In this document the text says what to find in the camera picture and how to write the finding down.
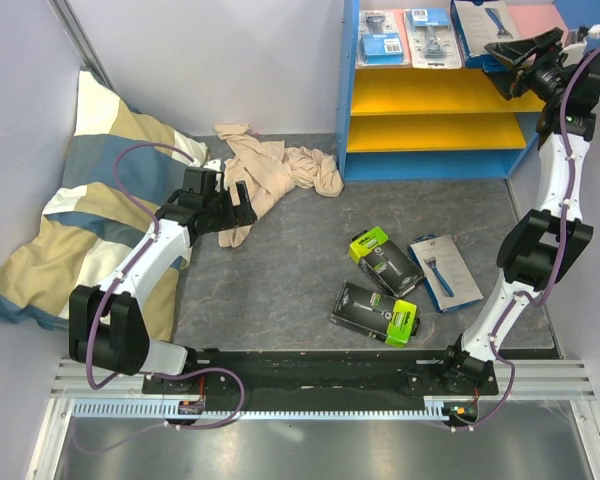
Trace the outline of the white box blue razor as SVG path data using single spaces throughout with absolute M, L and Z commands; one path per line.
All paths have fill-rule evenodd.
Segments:
M 452 1 L 450 15 L 464 66 L 486 73 L 504 71 L 505 67 L 485 50 L 485 45 L 519 38 L 506 3 Z

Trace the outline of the clear blister razor pack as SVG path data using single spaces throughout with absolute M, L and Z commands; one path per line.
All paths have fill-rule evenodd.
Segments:
M 463 66 L 450 14 L 444 8 L 411 8 L 404 23 L 416 69 L 457 70 Z

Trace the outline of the blue blister razor pack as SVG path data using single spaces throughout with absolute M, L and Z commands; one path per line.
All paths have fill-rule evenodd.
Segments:
M 359 12 L 357 67 L 406 67 L 411 64 L 399 11 Z

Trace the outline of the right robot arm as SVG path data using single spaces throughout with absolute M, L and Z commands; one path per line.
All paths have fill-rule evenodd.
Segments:
M 600 25 L 582 26 L 573 34 L 569 45 L 562 43 L 563 30 L 553 28 L 485 46 L 504 68 L 489 78 L 505 99 L 532 92 L 544 103 L 536 124 L 540 183 L 535 208 L 500 247 L 494 290 L 438 368 L 439 384 L 449 393 L 489 381 L 502 341 L 519 316 L 528 306 L 546 303 L 592 240 L 579 191 L 600 100 Z

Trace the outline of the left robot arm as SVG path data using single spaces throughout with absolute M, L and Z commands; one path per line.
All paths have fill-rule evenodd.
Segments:
M 94 286 L 79 285 L 69 298 L 69 356 L 117 374 L 164 375 L 178 393 L 199 382 L 189 351 L 150 337 L 144 311 L 150 293 L 175 261 L 209 233 L 257 220 L 244 180 L 230 186 L 222 172 L 186 169 L 183 186 L 154 213 L 139 244 Z

